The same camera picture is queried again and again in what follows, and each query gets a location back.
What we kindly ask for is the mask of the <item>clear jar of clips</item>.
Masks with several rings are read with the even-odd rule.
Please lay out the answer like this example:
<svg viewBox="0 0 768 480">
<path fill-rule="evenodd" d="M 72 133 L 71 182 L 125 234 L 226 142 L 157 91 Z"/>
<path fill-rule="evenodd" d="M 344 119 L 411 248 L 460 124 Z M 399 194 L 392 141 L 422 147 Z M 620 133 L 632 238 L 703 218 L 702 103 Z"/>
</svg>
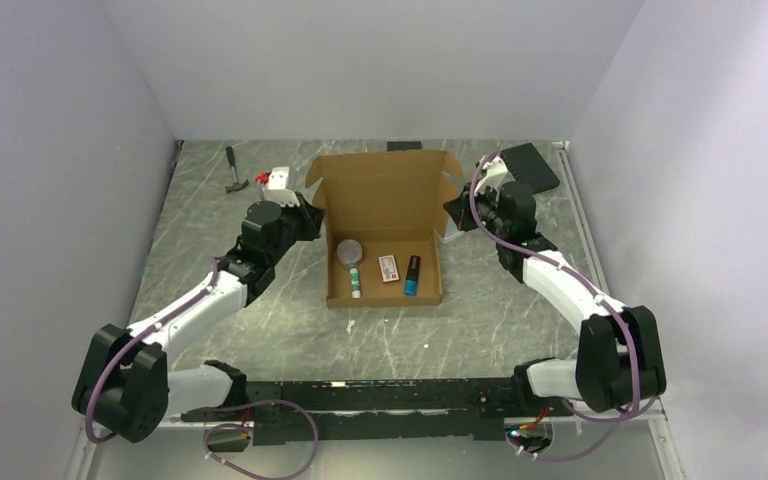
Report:
<svg viewBox="0 0 768 480">
<path fill-rule="evenodd" d="M 336 247 L 336 255 L 341 264 L 353 268 L 362 261 L 362 246 L 353 239 L 342 240 Z"/>
</svg>

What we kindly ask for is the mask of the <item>small white green bottle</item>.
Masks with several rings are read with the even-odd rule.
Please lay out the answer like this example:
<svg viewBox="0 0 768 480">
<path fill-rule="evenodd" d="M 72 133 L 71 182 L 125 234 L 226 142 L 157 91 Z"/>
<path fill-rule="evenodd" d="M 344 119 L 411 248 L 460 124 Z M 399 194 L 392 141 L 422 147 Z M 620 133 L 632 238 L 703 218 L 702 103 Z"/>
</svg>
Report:
<svg viewBox="0 0 768 480">
<path fill-rule="evenodd" d="M 361 292 L 360 274 L 359 274 L 359 269 L 356 265 L 351 265 L 349 267 L 349 278 L 350 278 L 351 297 L 354 299 L 361 298 L 362 292 Z"/>
</svg>

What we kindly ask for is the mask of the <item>brown cardboard box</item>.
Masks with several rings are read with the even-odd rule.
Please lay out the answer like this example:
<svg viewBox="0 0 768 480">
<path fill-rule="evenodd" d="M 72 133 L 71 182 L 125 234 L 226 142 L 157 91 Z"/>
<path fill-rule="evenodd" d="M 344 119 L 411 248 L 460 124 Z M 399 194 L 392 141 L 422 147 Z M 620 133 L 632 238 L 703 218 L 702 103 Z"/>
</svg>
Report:
<svg viewBox="0 0 768 480">
<path fill-rule="evenodd" d="M 443 297 L 439 242 L 450 217 L 443 203 L 455 198 L 463 171 L 445 150 L 323 155 L 312 160 L 305 184 L 325 210 L 325 301 L 329 308 L 437 306 Z M 349 267 L 337 245 L 358 241 L 362 297 L 351 297 Z M 378 257 L 394 255 L 400 280 L 383 283 Z M 416 296 L 404 294 L 409 258 L 421 257 Z"/>
</svg>

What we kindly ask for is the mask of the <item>red white card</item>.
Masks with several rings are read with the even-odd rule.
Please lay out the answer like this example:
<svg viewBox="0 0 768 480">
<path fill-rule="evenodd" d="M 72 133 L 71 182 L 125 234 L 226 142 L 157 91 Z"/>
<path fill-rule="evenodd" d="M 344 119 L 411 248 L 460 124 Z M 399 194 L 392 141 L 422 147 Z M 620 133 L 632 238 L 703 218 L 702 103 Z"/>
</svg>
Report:
<svg viewBox="0 0 768 480">
<path fill-rule="evenodd" d="M 400 280 L 398 265 L 394 255 L 379 256 L 378 264 L 383 283 L 393 283 Z"/>
</svg>

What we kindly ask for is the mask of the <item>black blue marker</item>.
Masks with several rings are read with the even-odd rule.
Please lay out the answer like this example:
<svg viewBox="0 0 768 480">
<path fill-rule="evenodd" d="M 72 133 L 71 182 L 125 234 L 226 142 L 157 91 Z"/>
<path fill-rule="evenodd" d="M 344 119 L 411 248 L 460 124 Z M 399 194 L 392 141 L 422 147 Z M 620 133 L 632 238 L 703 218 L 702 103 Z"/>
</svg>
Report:
<svg viewBox="0 0 768 480">
<path fill-rule="evenodd" d="M 421 268 L 421 257 L 412 255 L 409 258 L 407 272 L 404 282 L 404 294 L 406 296 L 416 296 L 418 291 L 418 280 Z"/>
</svg>

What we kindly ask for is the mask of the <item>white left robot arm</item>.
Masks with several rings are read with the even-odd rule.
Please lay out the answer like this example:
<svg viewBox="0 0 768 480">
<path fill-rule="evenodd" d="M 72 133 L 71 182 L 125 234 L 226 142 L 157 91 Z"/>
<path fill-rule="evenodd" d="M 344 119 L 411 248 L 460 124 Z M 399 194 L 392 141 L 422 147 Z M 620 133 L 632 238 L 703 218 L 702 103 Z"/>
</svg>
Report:
<svg viewBox="0 0 768 480">
<path fill-rule="evenodd" d="M 213 259 L 193 290 L 129 327 L 107 324 L 93 335 L 71 400 L 90 442 L 121 437 L 137 443 L 169 416 L 207 410 L 232 420 L 247 409 L 247 377 L 240 370 L 208 361 L 170 373 L 169 365 L 218 322 L 259 298 L 291 247 L 319 238 L 324 209 L 302 195 L 296 200 L 290 206 L 252 204 L 235 245 Z"/>
</svg>

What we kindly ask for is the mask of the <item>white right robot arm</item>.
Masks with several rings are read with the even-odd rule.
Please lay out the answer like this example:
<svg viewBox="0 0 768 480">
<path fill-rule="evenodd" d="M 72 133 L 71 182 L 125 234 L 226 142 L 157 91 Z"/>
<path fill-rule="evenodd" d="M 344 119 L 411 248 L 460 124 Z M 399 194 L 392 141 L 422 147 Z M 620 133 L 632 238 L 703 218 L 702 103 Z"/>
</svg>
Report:
<svg viewBox="0 0 768 480">
<path fill-rule="evenodd" d="M 531 189 L 508 182 L 501 189 L 464 189 L 444 203 L 461 231 L 479 229 L 496 244 L 499 263 L 539 293 L 578 336 L 573 360 L 545 358 L 516 367 L 511 401 L 534 415 L 550 398 L 575 399 L 594 412 L 629 415 L 643 400 L 663 394 L 667 378 L 653 312 L 608 296 L 577 272 L 537 227 Z"/>
</svg>

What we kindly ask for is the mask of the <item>small black box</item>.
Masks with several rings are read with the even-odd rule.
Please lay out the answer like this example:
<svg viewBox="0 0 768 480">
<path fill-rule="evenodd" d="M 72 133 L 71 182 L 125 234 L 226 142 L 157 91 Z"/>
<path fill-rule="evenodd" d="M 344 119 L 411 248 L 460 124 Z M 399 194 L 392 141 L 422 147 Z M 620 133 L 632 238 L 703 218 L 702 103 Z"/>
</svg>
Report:
<svg viewBox="0 0 768 480">
<path fill-rule="evenodd" d="M 421 141 L 388 141 L 386 143 L 386 149 L 388 152 L 421 150 L 422 148 L 423 144 Z"/>
</svg>

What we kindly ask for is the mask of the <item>black hammer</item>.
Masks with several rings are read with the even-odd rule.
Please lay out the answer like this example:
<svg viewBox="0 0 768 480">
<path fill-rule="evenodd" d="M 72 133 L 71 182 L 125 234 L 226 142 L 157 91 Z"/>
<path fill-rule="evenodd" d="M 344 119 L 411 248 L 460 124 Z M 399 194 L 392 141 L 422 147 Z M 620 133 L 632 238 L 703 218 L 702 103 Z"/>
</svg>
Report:
<svg viewBox="0 0 768 480">
<path fill-rule="evenodd" d="M 249 186 L 249 181 L 247 179 L 242 179 L 239 176 L 234 148 L 232 146 L 227 146 L 225 148 L 225 154 L 232 177 L 232 183 L 225 187 L 225 192 L 231 194 L 246 189 Z"/>
</svg>

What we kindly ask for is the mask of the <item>black flat network switch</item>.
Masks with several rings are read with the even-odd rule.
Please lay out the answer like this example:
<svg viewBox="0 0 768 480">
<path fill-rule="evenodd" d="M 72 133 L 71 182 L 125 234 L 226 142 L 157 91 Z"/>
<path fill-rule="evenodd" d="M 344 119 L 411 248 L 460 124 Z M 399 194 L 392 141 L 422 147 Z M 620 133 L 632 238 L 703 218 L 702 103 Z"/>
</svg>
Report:
<svg viewBox="0 0 768 480">
<path fill-rule="evenodd" d="M 533 143 L 504 149 L 500 157 L 512 177 L 519 183 L 527 184 L 534 194 L 560 186 L 560 179 Z"/>
</svg>

